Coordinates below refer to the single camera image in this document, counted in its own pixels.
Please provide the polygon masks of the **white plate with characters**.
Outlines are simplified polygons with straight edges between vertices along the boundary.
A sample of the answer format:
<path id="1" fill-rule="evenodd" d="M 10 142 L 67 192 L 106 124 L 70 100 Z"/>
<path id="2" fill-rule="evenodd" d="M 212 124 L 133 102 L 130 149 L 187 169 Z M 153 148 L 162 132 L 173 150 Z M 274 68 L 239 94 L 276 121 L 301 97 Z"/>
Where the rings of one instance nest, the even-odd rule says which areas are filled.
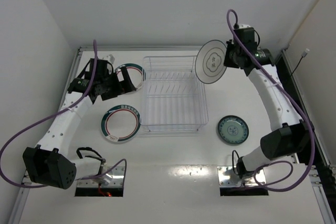
<path id="1" fill-rule="evenodd" d="M 225 73 L 226 46 L 220 40 L 211 40 L 199 50 L 195 60 L 195 73 L 200 82 L 212 84 Z"/>

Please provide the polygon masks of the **green blue patterned plate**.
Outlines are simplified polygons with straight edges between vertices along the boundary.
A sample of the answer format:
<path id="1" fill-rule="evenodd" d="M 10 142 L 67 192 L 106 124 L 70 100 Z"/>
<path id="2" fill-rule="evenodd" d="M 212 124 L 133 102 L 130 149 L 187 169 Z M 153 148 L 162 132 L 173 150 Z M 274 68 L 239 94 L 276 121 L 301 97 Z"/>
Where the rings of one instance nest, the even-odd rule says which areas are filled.
<path id="1" fill-rule="evenodd" d="M 220 119 L 217 124 L 219 138 L 229 145 L 244 143 L 249 137 L 249 127 L 240 117 L 228 115 Z"/>

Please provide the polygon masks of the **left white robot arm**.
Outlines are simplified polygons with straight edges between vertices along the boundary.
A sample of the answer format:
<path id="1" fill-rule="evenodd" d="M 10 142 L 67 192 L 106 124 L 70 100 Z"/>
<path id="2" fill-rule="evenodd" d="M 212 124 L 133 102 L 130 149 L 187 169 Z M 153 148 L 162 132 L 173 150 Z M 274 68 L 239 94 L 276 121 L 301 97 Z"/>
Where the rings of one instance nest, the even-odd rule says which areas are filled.
<path id="1" fill-rule="evenodd" d="M 91 58 L 74 78 L 59 115 L 35 147 L 27 147 L 23 160 L 33 183 L 68 189 L 75 180 L 96 179 L 105 175 L 105 159 L 99 155 L 68 159 L 69 146 L 80 121 L 97 98 L 109 100 L 133 92 L 126 66 L 114 69 L 107 60 Z"/>

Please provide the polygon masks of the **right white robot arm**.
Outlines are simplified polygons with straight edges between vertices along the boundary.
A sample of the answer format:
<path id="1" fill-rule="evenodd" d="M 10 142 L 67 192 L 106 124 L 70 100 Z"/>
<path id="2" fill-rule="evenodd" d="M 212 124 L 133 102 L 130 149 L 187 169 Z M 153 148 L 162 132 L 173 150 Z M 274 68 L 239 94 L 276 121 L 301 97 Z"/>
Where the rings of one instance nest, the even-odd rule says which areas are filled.
<path id="1" fill-rule="evenodd" d="M 307 123 L 284 95 L 277 68 L 268 49 L 258 49 L 255 30 L 248 25 L 233 26 L 235 36 L 227 42 L 224 65 L 240 68 L 255 86 L 268 114 L 271 132 L 260 145 L 240 157 L 236 172 L 240 178 L 281 157 L 301 152 L 310 141 Z"/>

